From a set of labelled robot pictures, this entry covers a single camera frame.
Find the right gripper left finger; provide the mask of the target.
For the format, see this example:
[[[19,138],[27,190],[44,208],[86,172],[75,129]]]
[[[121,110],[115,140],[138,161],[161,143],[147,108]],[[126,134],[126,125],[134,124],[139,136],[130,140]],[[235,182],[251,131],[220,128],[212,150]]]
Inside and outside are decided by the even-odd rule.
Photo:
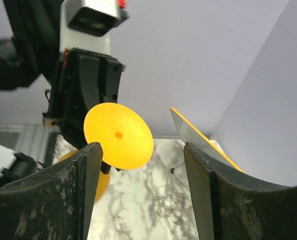
[[[0,188],[0,240],[85,240],[103,151],[90,143],[69,158]]]

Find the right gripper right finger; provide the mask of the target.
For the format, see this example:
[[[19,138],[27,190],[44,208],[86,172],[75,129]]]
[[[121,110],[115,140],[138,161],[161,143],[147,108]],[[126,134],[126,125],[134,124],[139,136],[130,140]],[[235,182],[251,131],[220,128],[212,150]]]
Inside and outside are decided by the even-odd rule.
[[[249,176],[190,142],[184,160],[201,240],[297,240],[297,186]]]

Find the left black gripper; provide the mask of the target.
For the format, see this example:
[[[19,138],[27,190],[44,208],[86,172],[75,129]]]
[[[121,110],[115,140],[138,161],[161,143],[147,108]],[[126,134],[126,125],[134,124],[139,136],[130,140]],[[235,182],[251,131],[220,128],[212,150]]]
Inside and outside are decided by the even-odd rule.
[[[59,126],[64,139],[77,149],[87,145],[86,113],[100,103],[117,103],[125,66],[116,58],[78,48],[65,49],[52,81],[44,121]]]

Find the yellow-orange plastic wine glass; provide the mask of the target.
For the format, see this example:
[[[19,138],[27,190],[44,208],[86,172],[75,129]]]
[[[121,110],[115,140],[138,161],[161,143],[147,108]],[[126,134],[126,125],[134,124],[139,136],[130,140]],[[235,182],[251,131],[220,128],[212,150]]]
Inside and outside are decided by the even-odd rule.
[[[112,102],[91,108],[84,119],[87,143],[99,142],[103,164],[119,170],[142,167],[152,157],[154,142],[150,128],[130,108]]]

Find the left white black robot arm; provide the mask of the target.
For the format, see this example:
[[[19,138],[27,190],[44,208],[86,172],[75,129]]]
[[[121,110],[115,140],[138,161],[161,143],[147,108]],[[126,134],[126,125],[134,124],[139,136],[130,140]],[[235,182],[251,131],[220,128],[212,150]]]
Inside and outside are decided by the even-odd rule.
[[[128,19],[123,0],[6,0],[13,31],[0,39],[0,91],[29,87],[44,76],[51,89],[43,124],[58,126],[77,149],[95,105],[118,97],[124,65],[111,56],[109,30]]]

